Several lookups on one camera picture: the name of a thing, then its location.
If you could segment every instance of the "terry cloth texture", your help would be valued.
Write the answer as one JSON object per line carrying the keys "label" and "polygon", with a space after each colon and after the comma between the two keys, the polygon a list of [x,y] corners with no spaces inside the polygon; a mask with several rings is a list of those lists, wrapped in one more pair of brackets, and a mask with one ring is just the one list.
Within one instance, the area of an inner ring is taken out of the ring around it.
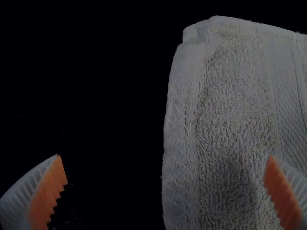
{"label": "terry cloth texture", "polygon": [[307,36],[215,16],[183,31],[169,77],[167,230],[281,229],[269,155],[307,176]]}

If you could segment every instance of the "dark background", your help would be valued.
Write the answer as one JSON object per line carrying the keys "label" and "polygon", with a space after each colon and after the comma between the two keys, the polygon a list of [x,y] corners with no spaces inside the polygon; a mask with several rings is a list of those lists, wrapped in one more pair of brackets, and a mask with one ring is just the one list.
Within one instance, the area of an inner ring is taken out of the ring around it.
{"label": "dark background", "polygon": [[[17,0],[14,4],[22,9],[37,2]],[[132,21],[128,21],[129,14],[120,23],[83,12],[8,14],[1,23],[0,196],[27,171],[60,154],[69,184],[49,229],[95,229],[90,227],[93,209],[103,224],[117,226],[129,214],[132,225],[124,222],[126,227],[165,229],[163,125],[168,76],[183,29],[221,15],[307,33],[307,27],[298,23],[304,21],[299,14],[289,18],[230,8],[209,11],[192,15],[156,11]],[[112,23],[113,30],[107,26]],[[116,104],[116,110],[109,104]],[[133,134],[134,129],[139,129],[138,134]],[[113,155],[116,160],[107,159]],[[115,189],[118,185],[106,178],[119,171],[119,161],[124,161],[125,168],[116,175],[119,188]],[[111,200],[105,191],[115,195],[119,204],[112,200],[111,207],[98,205]],[[135,211],[137,200],[141,205]],[[106,210],[112,221],[103,214]]]}

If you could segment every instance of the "folded towel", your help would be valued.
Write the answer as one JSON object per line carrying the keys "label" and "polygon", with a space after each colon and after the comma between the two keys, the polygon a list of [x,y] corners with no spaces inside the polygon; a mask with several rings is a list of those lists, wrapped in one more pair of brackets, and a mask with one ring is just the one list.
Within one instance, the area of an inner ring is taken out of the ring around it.
{"label": "folded towel", "polygon": [[307,36],[215,16],[187,27],[164,129],[166,229],[281,229],[269,155],[307,176]]}

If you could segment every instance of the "orange gripper pad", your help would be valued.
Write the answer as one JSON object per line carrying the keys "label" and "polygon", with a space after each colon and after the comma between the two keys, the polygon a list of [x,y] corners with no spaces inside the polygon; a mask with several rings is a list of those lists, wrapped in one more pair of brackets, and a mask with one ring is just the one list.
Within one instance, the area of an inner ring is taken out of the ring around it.
{"label": "orange gripper pad", "polygon": [[265,168],[264,187],[271,196],[280,225],[285,230],[298,229],[303,220],[303,210],[293,186],[276,158],[270,156]]}
{"label": "orange gripper pad", "polygon": [[45,173],[42,182],[34,194],[28,212],[28,221],[32,230],[48,230],[47,223],[51,221],[50,215],[54,213],[53,207],[68,184],[62,159],[57,156],[49,170]]}

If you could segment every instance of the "white towel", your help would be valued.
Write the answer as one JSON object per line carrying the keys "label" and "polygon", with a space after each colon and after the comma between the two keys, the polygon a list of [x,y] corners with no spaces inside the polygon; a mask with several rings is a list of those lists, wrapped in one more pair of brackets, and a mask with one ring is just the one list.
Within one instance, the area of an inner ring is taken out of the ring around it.
{"label": "white towel", "polygon": [[307,176],[307,37],[215,16],[187,27],[165,115],[167,230],[281,229],[270,154]]}

